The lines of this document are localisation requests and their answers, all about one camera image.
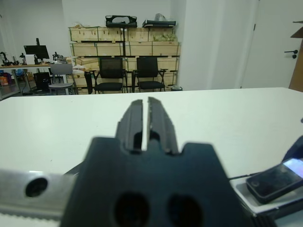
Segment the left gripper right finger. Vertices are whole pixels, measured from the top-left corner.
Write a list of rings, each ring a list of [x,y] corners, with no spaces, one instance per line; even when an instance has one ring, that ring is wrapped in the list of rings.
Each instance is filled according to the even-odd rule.
[[[148,97],[147,138],[148,147],[155,140],[166,154],[179,153],[174,125],[162,102],[154,97]]]

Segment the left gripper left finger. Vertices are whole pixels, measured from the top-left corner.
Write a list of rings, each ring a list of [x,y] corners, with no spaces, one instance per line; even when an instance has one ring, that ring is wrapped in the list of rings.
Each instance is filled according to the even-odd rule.
[[[117,124],[116,136],[121,148],[128,153],[141,153],[143,140],[143,101],[131,102]]]

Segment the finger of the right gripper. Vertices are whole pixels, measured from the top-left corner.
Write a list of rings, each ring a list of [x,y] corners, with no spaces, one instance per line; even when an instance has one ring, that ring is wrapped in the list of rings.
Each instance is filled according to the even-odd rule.
[[[290,149],[286,152],[283,161],[291,158],[303,158],[303,136],[299,137],[298,140],[290,147]]]

